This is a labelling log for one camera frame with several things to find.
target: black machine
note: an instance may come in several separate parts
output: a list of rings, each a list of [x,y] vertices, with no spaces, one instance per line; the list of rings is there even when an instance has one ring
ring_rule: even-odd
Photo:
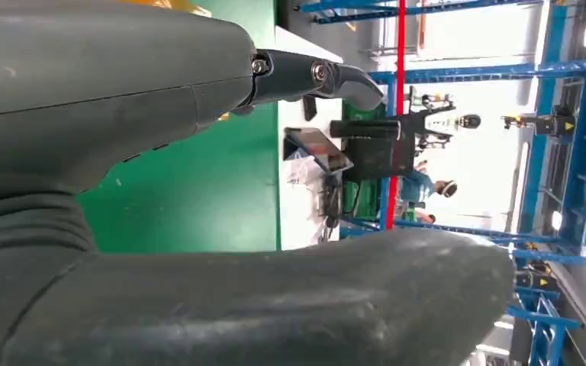
[[[304,95],[361,109],[382,97],[359,69],[258,50],[225,21],[109,0],[0,0],[0,366],[466,358],[504,312],[514,270],[503,249],[451,233],[293,252],[97,251],[76,195],[113,164],[228,111]]]
[[[427,96],[423,97],[426,109],[410,112],[384,120],[334,120],[331,121],[332,137],[347,139],[345,154],[354,162],[354,168],[346,172],[350,181],[387,178],[406,175],[414,168],[417,150],[427,149],[435,142],[450,141],[451,135],[426,128],[426,117],[455,109],[452,101],[434,107]]]
[[[571,136],[576,127],[576,117],[564,105],[557,105],[551,115],[544,116],[503,116],[504,129],[533,127],[536,135]]]

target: blue shelf rack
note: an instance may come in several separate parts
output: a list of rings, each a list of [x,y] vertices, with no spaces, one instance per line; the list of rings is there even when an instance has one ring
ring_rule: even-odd
[[[303,4],[297,10],[304,13],[317,12],[314,22],[318,24],[332,24],[347,21],[368,21],[372,19],[393,18],[398,16],[398,8],[392,6],[377,5],[385,0],[320,0],[313,4]],[[539,4],[543,0],[474,0],[464,2],[449,2],[439,5],[422,7],[408,7],[405,14],[420,15],[440,13],[444,11],[457,11],[466,9],[487,8],[496,5],[526,5]],[[356,9],[358,14],[343,15],[341,10]]]
[[[394,91],[395,72],[372,72],[372,78]],[[545,192],[559,203],[563,216],[562,225],[555,236],[539,236],[531,233],[504,233],[492,230],[477,230],[456,226],[395,221],[395,226],[421,227],[430,230],[445,230],[455,233],[483,236],[496,245],[510,247],[507,250],[518,268],[524,268],[530,261],[555,262],[563,265],[586,265],[581,250],[586,246],[586,60],[566,63],[469,67],[461,69],[409,70],[404,74],[407,84],[431,82],[472,82],[485,80],[531,79],[574,79],[582,83],[580,108],[576,115],[574,136],[571,139],[557,139],[556,143],[571,144],[568,160],[568,174],[562,197],[556,197],[545,187]],[[388,96],[388,113],[393,114],[394,96]],[[388,202],[386,190],[381,198],[381,211],[385,212]],[[341,236],[359,236],[377,232],[382,223],[367,220],[343,218],[349,225],[341,229]],[[552,252],[538,252],[527,249],[530,243],[546,244]],[[577,329],[580,325],[573,319],[560,317],[552,300],[559,294],[551,291],[536,291],[530,288],[516,288],[520,307],[508,307],[507,314],[527,319],[533,331],[530,364],[560,364],[562,344],[566,329]]]

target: white wall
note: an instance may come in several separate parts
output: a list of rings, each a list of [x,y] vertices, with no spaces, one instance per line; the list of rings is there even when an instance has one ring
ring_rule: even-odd
[[[430,14],[427,16],[425,48],[420,57],[501,57],[406,62],[406,68],[532,62],[532,56],[511,55],[534,53],[532,33],[540,12],[539,6],[503,5]],[[383,67],[395,68],[393,63]],[[428,169],[433,180],[455,179],[459,184],[455,196],[446,199],[435,195],[427,202],[428,211],[437,216],[439,223],[504,230],[517,164],[518,134],[516,130],[505,130],[500,117],[533,111],[526,105],[520,105],[522,101],[519,103],[518,95],[529,89],[524,83],[497,81],[415,85],[419,93],[455,95],[456,113],[479,114],[482,119],[477,130],[463,130],[446,149],[429,150],[421,158],[429,160]]]

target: blue metal frame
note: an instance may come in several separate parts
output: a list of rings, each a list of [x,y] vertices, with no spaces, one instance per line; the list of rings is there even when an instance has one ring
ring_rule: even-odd
[[[396,78],[394,72],[373,72],[370,74],[379,84],[393,85]],[[421,82],[464,82],[477,80],[503,80],[503,79],[530,79],[538,76],[543,80],[543,90],[541,90],[540,102],[538,105],[538,114],[549,114],[552,108],[553,88],[557,78],[581,78],[584,81],[584,88],[581,96],[580,112],[577,118],[575,135],[571,140],[572,154],[570,166],[568,168],[568,177],[565,183],[563,197],[556,197],[551,191],[546,193],[554,197],[561,205],[561,212],[564,220],[558,236],[539,236],[529,233],[533,225],[533,216],[537,202],[537,194],[529,197],[529,185],[536,187],[536,193],[540,189],[539,180],[542,170],[542,156],[536,151],[534,146],[537,143],[542,145],[542,152],[546,146],[546,137],[543,141],[536,141],[532,144],[532,153],[530,154],[530,168],[527,175],[525,187],[524,204],[527,206],[526,215],[523,215],[521,222],[521,233],[504,233],[492,230],[477,230],[461,228],[456,226],[434,225],[427,223],[413,223],[403,220],[395,221],[397,226],[412,226],[432,230],[445,230],[455,233],[466,233],[471,235],[485,236],[490,241],[500,246],[506,246],[510,243],[517,244],[517,248],[510,250],[516,262],[528,263],[528,261],[547,261],[558,262],[565,265],[586,265],[586,258],[575,255],[560,255],[548,252],[537,252],[525,250],[528,242],[546,243],[560,249],[559,252],[579,253],[582,246],[586,246],[586,60],[570,63],[549,62],[543,63],[540,67],[533,64],[509,65],[509,66],[488,66],[488,67],[471,67],[462,69],[428,69],[428,70],[411,70],[405,72],[406,83]],[[388,103],[388,113],[394,113],[394,99],[391,98]],[[383,194],[382,210],[387,207],[387,195]],[[379,231],[380,227],[385,227],[384,222],[371,222],[366,220],[350,219],[354,227],[350,228],[350,235],[364,235]],[[510,307],[507,313],[513,316],[520,316],[528,319],[532,324],[533,343],[531,350],[530,364],[550,364],[558,365],[560,363],[562,343],[565,338],[565,330],[578,327],[578,323],[571,319],[561,318],[555,311],[552,300],[559,295],[551,291],[541,291],[537,289],[517,287],[515,289],[523,309]]]
[[[304,13],[318,12],[314,21],[318,24],[332,24],[347,21],[368,21],[372,19],[394,18],[398,16],[398,8],[392,6],[376,5],[385,0],[320,0],[313,4],[299,6],[299,11]],[[543,0],[474,0],[469,2],[450,2],[439,5],[423,7],[407,7],[406,16],[440,13],[444,11],[458,11],[466,9],[487,8],[496,5],[526,5],[539,4]],[[358,9],[367,12],[361,14],[341,15],[337,9]],[[324,11],[334,11],[333,16],[326,16]]]
[[[549,29],[545,49],[543,50],[543,62],[545,64],[557,63],[560,61],[560,49],[565,34],[565,23],[567,20],[567,8],[563,6],[552,6],[550,9]],[[555,81],[541,80],[539,88],[539,100],[536,106],[536,113],[539,115],[549,114],[554,102]],[[522,210],[518,230],[528,233],[533,228],[533,221],[536,216],[538,197],[540,190],[540,177],[543,172],[543,160],[547,147],[545,136],[534,136],[529,151],[529,165],[526,171],[524,182],[524,193]]]
[[[378,84],[384,85],[396,72],[370,72],[369,75]],[[406,84],[424,84],[433,82],[478,82],[486,80],[560,79],[583,77],[586,75],[586,60],[566,63],[542,63],[536,67],[532,63],[506,66],[462,67],[458,69],[418,69],[405,72]],[[544,114],[549,114],[551,105]]]

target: white table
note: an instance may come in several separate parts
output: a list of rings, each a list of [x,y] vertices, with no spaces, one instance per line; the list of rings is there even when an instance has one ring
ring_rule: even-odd
[[[275,29],[277,50],[303,53],[341,63],[343,59],[315,44],[277,27]],[[302,101],[278,103],[279,129],[279,214],[283,250],[297,249],[317,244],[322,235],[324,219],[318,212],[318,198],[322,181],[316,179],[306,185],[288,183],[287,167],[283,159],[284,129],[286,127],[316,127],[329,136],[329,122],[343,116],[342,100],[317,99],[317,115],[311,121],[304,119]],[[332,139],[340,146],[340,140]],[[330,239],[337,239],[339,228],[333,230]]]

